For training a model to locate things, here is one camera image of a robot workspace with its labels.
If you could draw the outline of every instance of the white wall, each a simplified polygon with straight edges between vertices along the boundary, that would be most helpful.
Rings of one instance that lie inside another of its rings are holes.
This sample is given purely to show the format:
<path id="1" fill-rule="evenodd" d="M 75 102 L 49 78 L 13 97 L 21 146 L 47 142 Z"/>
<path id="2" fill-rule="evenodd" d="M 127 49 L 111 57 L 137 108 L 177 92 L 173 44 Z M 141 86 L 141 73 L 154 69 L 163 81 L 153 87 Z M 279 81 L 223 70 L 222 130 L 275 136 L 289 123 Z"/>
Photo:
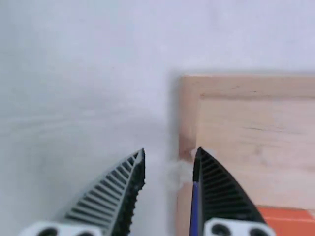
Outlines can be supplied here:
<path id="1" fill-rule="evenodd" d="M 315 66 L 312 0 L 0 1 L 0 227 L 49 219 L 144 146 L 132 234 L 172 235 L 161 179 L 184 72 Z"/>

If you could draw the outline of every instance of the blue stripe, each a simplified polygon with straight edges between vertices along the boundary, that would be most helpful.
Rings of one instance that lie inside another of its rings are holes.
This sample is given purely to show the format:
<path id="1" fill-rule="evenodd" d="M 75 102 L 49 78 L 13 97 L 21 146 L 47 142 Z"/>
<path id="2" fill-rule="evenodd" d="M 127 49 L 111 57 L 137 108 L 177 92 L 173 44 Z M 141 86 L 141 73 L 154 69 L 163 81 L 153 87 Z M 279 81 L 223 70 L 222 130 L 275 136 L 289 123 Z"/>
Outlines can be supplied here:
<path id="1" fill-rule="evenodd" d="M 194 182 L 192 187 L 190 236 L 198 236 L 198 182 Z"/>

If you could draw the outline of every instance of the wooden block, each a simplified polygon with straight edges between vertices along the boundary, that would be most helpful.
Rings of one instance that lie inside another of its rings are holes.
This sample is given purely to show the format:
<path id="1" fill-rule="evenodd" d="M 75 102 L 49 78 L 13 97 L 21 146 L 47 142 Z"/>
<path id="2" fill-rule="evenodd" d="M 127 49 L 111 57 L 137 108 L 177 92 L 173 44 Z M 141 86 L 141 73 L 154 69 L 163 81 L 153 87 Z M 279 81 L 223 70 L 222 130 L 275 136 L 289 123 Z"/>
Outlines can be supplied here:
<path id="1" fill-rule="evenodd" d="M 186 76 L 180 106 L 180 158 L 209 148 L 255 204 L 315 209 L 315 77 Z"/>

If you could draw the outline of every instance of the light wood surface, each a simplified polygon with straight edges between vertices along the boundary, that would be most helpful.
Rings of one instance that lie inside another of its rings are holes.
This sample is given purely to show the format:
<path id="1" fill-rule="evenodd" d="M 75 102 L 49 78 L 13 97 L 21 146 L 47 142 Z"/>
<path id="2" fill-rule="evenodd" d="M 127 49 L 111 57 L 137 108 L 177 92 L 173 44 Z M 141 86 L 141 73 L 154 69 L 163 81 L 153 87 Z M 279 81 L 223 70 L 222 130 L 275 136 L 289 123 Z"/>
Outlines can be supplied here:
<path id="1" fill-rule="evenodd" d="M 180 158 L 204 146 L 253 202 L 315 209 L 315 77 L 182 79 Z M 189 235 L 192 185 L 178 194 L 177 235 Z"/>

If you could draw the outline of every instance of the screw hole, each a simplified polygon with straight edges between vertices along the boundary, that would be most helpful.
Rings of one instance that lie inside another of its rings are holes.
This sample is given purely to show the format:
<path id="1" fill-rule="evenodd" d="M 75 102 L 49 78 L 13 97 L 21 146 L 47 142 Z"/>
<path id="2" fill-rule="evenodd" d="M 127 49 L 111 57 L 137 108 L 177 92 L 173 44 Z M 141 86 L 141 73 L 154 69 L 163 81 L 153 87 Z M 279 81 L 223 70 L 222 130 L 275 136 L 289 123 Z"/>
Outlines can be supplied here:
<path id="1" fill-rule="evenodd" d="M 268 234 L 261 229 L 252 229 L 251 236 L 268 236 Z"/>
<path id="2" fill-rule="evenodd" d="M 94 235 L 90 232 L 83 232 L 83 233 L 78 234 L 78 236 L 94 236 Z"/>
<path id="3" fill-rule="evenodd" d="M 38 236 L 57 236 L 58 231 L 55 228 L 47 228 L 42 230 Z"/>
<path id="4" fill-rule="evenodd" d="M 215 235 L 220 235 L 220 236 L 231 235 L 231 231 L 228 229 L 228 227 L 222 224 L 216 224 L 212 226 L 211 232 Z"/>

